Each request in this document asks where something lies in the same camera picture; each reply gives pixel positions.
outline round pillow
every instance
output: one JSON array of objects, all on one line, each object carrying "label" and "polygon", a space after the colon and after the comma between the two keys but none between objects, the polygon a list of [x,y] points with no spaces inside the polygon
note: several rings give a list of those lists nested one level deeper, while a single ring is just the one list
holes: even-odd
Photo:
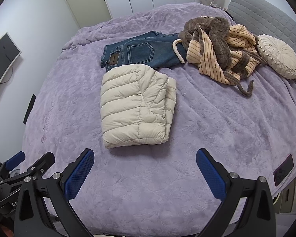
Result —
[{"label": "round pillow", "polygon": [[296,53],[280,39],[259,35],[259,54],[278,74],[287,78],[296,78]]}]

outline cream puffer jacket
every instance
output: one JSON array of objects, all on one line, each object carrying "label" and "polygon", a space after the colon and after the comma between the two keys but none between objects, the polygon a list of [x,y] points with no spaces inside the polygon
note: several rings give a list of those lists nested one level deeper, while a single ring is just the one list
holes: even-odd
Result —
[{"label": "cream puffer jacket", "polygon": [[108,71],[101,87],[106,148],[160,144],[169,139],[176,81],[143,64]]}]

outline blue gripper pad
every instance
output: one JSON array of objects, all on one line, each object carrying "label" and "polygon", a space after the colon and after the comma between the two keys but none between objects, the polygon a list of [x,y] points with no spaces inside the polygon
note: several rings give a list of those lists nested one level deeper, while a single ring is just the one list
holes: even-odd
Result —
[{"label": "blue gripper pad", "polygon": [[92,150],[89,150],[65,182],[64,195],[67,201],[72,200],[77,196],[82,184],[93,166],[93,163],[94,153]]},{"label": "blue gripper pad", "polygon": [[25,160],[25,154],[23,151],[18,152],[12,158],[6,161],[6,170],[12,171],[15,169],[21,162]]},{"label": "blue gripper pad", "polygon": [[196,153],[196,164],[214,197],[223,201],[226,198],[226,184],[202,150]]}]

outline purple cloth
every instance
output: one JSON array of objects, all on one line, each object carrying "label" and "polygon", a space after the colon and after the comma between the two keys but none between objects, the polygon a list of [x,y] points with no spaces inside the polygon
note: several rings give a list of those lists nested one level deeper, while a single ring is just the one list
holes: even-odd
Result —
[{"label": "purple cloth", "polygon": [[[91,148],[94,166],[70,203],[92,233],[199,233],[220,204],[196,165],[196,151],[202,147],[229,172],[249,179],[265,176],[272,195],[296,176],[296,84],[269,66],[258,66],[242,80],[244,87],[254,80],[250,98],[243,97],[237,87],[199,74],[188,63],[159,69],[177,81],[169,141],[104,148],[100,119],[103,47],[152,30],[177,33],[198,16],[225,17],[234,24],[219,9],[188,3],[80,29],[65,45],[41,88],[25,128],[22,171],[49,151],[56,158],[46,173],[50,177],[84,148]],[[295,167],[275,187],[273,172],[289,154]],[[232,222],[239,216],[237,210]]]}]

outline beige door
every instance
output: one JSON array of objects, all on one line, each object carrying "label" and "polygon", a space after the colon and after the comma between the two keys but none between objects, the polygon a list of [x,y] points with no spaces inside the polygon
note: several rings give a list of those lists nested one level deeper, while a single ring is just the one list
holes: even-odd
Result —
[{"label": "beige door", "polygon": [[80,27],[94,26],[111,19],[104,0],[67,0]]}]

